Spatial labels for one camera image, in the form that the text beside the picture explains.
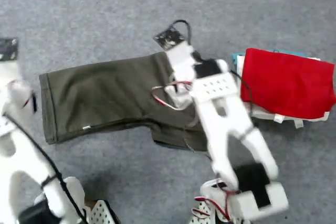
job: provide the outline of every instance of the olive green cloth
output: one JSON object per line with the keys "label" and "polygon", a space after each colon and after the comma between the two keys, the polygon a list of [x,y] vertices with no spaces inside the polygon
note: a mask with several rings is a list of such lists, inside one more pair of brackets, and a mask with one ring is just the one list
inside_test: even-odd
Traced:
{"label": "olive green cloth", "polygon": [[[43,125],[49,144],[99,131],[148,126],[153,140],[206,150],[202,126],[185,127],[195,109],[175,111],[151,96],[169,82],[173,70],[164,52],[141,58],[95,63],[39,76]],[[171,103],[163,90],[157,94]]]}

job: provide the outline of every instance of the stack of clothes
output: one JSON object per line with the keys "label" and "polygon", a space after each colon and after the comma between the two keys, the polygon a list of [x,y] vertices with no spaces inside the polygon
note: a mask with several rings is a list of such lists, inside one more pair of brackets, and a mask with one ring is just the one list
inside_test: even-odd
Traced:
{"label": "stack of clothes", "polygon": [[243,83],[240,97],[256,118],[282,123],[293,120],[325,121],[336,102],[333,89],[334,64],[308,58],[300,52],[248,48],[234,54],[233,61]]}

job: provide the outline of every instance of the folded cloth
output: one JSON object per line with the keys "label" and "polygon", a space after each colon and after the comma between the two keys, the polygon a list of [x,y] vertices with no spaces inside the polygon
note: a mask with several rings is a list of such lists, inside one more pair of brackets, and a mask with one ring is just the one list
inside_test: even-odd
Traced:
{"label": "folded cloth", "polygon": [[[314,59],[249,48],[242,79],[253,103],[267,111],[293,118],[317,119],[336,102],[334,64]],[[241,85],[242,100],[250,100]]]}
{"label": "folded cloth", "polygon": [[[162,52],[40,75],[46,141],[148,126],[156,142],[186,148],[185,139],[193,149],[207,150],[201,124],[185,128],[195,117],[192,105],[175,111],[151,97],[152,88],[169,83],[172,72]],[[157,92],[172,104],[163,90]]]}
{"label": "folded cloth", "polygon": [[[279,50],[278,49],[273,49],[273,50],[268,50],[268,51],[271,51],[271,52],[283,52],[283,53],[289,54],[289,55],[297,55],[297,56],[301,56],[301,57],[307,57],[307,55],[304,54],[303,52],[294,52],[294,51],[282,50],[282,49],[279,49]],[[245,53],[244,52],[237,52],[237,53],[231,55],[233,64],[235,66],[237,66],[237,57],[238,56],[245,56]]]}
{"label": "folded cloth", "polygon": [[[238,56],[237,57],[237,73],[242,76],[243,74],[243,68],[244,68],[244,59],[245,56]],[[241,81],[239,78],[237,78],[237,86],[238,90],[241,90]],[[246,110],[250,110],[250,103],[249,102],[244,102],[244,106],[246,107]],[[330,112],[325,112],[324,116],[322,118],[316,118],[316,119],[305,119],[305,118],[292,118],[290,116],[283,116],[279,114],[274,114],[270,113],[269,111],[265,110],[264,108],[254,105],[253,106],[253,111],[252,111],[252,116],[255,118],[263,119],[263,120],[274,120],[278,123],[281,123],[282,121],[286,120],[293,120],[295,123],[296,128],[303,127],[303,120],[307,120],[310,122],[317,122],[317,121],[326,121],[329,117]]]}

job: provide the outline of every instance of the gray carpet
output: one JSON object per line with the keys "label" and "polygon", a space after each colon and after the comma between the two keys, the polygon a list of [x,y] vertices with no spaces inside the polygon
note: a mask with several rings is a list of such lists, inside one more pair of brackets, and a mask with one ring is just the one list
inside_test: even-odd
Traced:
{"label": "gray carpet", "polygon": [[[159,49],[152,36],[177,18],[193,27],[205,58],[247,47],[302,51],[336,62],[336,0],[0,0],[0,36],[20,38],[24,76],[39,93],[38,75],[78,65],[145,56]],[[336,211],[336,113],[327,122],[262,122],[280,168],[290,209],[258,223],[332,224]],[[186,223],[199,186],[214,178],[200,154],[155,145],[141,127],[44,141],[41,111],[34,137],[64,176],[78,177],[90,198],[105,198],[122,223]],[[230,143],[234,164],[249,158]],[[21,188],[21,207],[39,189]]]}

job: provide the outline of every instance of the white label tag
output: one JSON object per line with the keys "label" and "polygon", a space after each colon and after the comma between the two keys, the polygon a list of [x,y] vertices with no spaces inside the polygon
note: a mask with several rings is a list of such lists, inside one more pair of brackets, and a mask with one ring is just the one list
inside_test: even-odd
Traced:
{"label": "white label tag", "polygon": [[282,123],[285,117],[283,115],[275,114],[274,115],[274,121],[277,123]]}
{"label": "white label tag", "polygon": [[303,127],[303,120],[296,119],[294,120],[295,128],[302,128]]}

